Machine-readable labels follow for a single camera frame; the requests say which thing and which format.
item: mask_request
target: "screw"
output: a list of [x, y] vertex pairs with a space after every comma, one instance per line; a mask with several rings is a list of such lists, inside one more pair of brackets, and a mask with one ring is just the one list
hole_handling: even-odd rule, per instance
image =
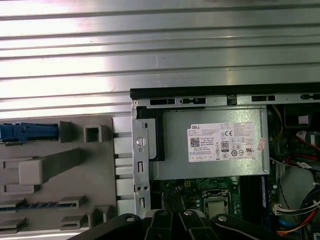
[[185, 211], [185, 212], [184, 212], [184, 215], [186, 215], [186, 216], [191, 216], [191, 215], [192, 215], [192, 211]]
[[133, 218], [133, 217], [128, 217], [127, 219], [126, 219], [126, 221], [127, 222], [133, 222], [135, 219]]
[[219, 220], [220, 222], [226, 222], [226, 221], [228, 220], [228, 218], [227, 218], [226, 216], [219, 216], [219, 217], [218, 217], [218, 220]]

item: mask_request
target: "black plastic bracket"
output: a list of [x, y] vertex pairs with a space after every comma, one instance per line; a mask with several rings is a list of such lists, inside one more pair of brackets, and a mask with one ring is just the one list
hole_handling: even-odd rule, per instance
[[205, 109], [204, 106], [196, 107], [172, 107], [172, 108], [147, 108], [146, 106], [138, 106], [136, 108], [137, 119], [155, 119], [155, 142], [156, 156], [149, 159], [153, 162], [165, 160], [165, 137], [164, 137], [164, 112], [172, 110], [196, 110]]

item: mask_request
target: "barcode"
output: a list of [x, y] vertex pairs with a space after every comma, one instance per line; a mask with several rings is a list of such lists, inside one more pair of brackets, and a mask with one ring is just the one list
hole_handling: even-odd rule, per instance
[[199, 137], [192, 137], [190, 139], [190, 146], [191, 147], [200, 147], [200, 138]]

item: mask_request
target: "cable bundle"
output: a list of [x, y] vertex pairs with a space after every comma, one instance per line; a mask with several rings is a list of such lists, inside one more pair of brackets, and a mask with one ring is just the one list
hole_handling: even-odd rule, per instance
[[312, 189], [305, 199], [302, 201], [300, 209], [290, 210], [284, 209], [281, 207], [277, 207], [277, 211], [282, 214], [296, 216], [299, 215], [299, 223], [295, 226], [286, 229], [277, 231], [279, 235], [286, 235], [288, 233], [295, 232], [296, 230], [301, 229], [300, 236], [303, 239], [304, 234], [303, 231], [306, 230], [306, 226], [312, 221], [312, 219], [317, 214], [320, 208], [320, 186]]

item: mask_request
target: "red wire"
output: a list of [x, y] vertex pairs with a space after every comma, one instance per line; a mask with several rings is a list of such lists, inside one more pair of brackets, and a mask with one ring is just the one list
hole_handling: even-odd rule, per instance
[[292, 157], [302, 157], [302, 158], [306, 158], [306, 159], [310, 159], [310, 160], [317, 160], [317, 156], [316, 155], [304, 155], [304, 154], [292, 154], [292, 155], [289, 155], [285, 158], [285, 163], [288, 164], [288, 165], [291, 165], [291, 166], [294, 166], [292, 164], [290, 164], [290, 159]]
[[304, 224], [310, 222], [311, 219], [317, 214], [318, 210], [319, 210], [319, 209], [313, 210], [313, 211], [311, 212], [311, 214], [301, 223], [301, 225], [304, 225]]
[[320, 147], [318, 147], [318, 146], [316, 146], [316, 145], [313, 145], [313, 144], [311, 144], [311, 143], [305, 142], [305, 141], [303, 141], [303, 140], [302, 140], [300, 137], [298, 137], [298, 136], [295, 136], [295, 139], [297, 139], [299, 142], [301, 142], [301, 143], [303, 143], [303, 144], [309, 145], [309, 146], [317, 149], [317, 150], [320, 152]]

